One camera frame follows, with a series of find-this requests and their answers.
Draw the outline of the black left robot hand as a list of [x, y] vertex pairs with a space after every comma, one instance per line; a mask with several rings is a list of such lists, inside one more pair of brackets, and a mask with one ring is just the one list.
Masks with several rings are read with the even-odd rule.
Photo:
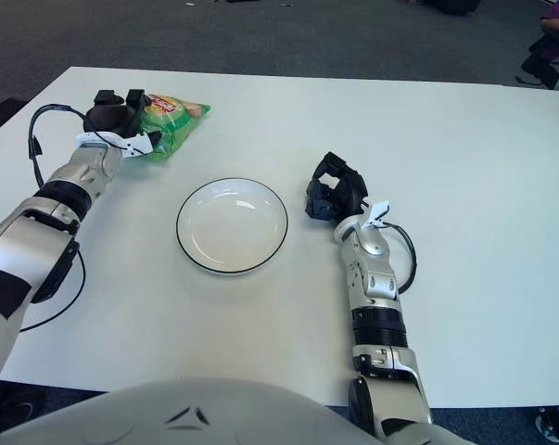
[[162, 133], [141, 128], [150, 104], [143, 89], [131, 89], [125, 99], [113, 90], [99, 90], [94, 105], [85, 113], [84, 133], [77, 137], [77, 147], [114, 147], [127, 157], [151, 153]]

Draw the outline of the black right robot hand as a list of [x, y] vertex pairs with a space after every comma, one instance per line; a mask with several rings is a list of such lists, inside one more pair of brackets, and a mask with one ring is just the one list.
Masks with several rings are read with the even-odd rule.
[[362, 176], [344, 159], [328, 152], [306, 188], [305, 212], [315, 220], [340, 223], [350, 216], [362, 214], [367, 196]]

